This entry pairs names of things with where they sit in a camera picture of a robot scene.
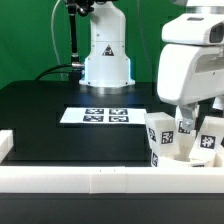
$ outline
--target white robot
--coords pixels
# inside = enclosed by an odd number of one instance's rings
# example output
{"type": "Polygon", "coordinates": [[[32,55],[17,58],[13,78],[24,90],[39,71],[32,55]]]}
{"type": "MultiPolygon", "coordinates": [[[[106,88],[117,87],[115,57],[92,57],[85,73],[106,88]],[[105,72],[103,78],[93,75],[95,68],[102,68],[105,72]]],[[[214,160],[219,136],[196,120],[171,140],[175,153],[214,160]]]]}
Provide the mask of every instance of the white robot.
{"type": "MultiPolygon", "coordinates": [[[[73,21],[74,26],[76,12],[81,16],[90,13],[91,52],[85,60],[85,75],[80,80],[80,86],[81,89],[95,93],[116,94],[132,88],[135,84],[131,79],[130,59],[125,54],[126,19],[113,1],[117,0],[65,0],[70,21],[73,21]]],[[[76,59],[78,56],[74,26],[71,26],[74,51],[72,65],[79,69],[83,65],[76,59]]]]}
{"type": "Polygon", "coordinates": [[[194,129],[197,102],[224,94],[224,1],[172,0],[187,12],[163,27],[158,94],[180,106],[186,130],[194,129]]]}

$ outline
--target white paper sheet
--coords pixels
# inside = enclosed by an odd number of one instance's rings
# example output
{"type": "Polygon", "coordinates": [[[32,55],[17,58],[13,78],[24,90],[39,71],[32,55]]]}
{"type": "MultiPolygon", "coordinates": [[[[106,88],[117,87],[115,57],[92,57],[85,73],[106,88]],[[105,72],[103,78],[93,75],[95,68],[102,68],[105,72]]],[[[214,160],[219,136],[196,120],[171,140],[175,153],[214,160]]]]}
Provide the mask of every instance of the white paper sheet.
{"type": "Polygon", "coordinates": [[[145,124],[145,109],[68,107],[60,123],[145,124]]]}

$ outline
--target white cube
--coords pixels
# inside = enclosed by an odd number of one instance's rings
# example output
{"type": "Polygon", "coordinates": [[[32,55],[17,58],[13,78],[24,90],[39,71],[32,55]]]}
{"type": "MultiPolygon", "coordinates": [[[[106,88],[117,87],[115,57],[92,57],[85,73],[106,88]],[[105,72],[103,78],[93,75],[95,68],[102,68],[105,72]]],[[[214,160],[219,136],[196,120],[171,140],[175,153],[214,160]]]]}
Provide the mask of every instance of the white cube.
{"type": "Polygon", "coordinates": [[[166,113],[145,114],[146,130],[150,148],[158,156],[180,153],[175,119],[166,113]]]}

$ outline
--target black table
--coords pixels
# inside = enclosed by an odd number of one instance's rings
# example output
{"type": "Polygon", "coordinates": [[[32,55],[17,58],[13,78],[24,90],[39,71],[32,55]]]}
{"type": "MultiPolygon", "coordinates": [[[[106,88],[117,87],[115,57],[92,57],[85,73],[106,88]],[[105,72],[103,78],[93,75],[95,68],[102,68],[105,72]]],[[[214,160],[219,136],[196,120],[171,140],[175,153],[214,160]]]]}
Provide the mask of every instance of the black table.
{"type": "MultiPolygon", "coordinates": [[[[68,106],[175,112],[149,83],[99,96],[69,82],[20,81],[0,90],[0,105],[0,129],[15,138],[2,166],[150,166],[144,125],[62,125],[60,118],[68,106]]],[[[211,114],[208,102],[201,114],[211,114]]],[[[0,194],[4,224],[223,223],[223,214],[222,194],[0,194]]]]}

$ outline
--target green wall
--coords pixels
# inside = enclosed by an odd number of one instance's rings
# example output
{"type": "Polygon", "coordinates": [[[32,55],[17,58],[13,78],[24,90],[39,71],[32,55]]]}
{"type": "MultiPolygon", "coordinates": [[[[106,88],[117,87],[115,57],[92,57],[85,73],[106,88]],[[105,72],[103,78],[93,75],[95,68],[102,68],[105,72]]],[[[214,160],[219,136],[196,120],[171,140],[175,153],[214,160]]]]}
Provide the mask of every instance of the green wall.
{"type": "MultiPolygon", "coordinates": [[[[51,13],[56,1],[0,0],[0,88],[16,80],[33,80],[42,71],[57,65],[50,32],[51,13]]],[[[169,0],[140,0],[149,66],[139,29],[137,1],[119,0],[115,3],[127,18],[126,53],[132,60],[132,76],[136,81],[156,81],[159,55],[164,47],[161,28],[184,9],[172,5],[169,0]]],[[[90,46],[89,18],[79,17],[77,25],[79,53],[84,59],[90,46]]],[[[61,61],[69,63],[70,30],[63,0],[55,18],[55,33],[61,61]]]]}

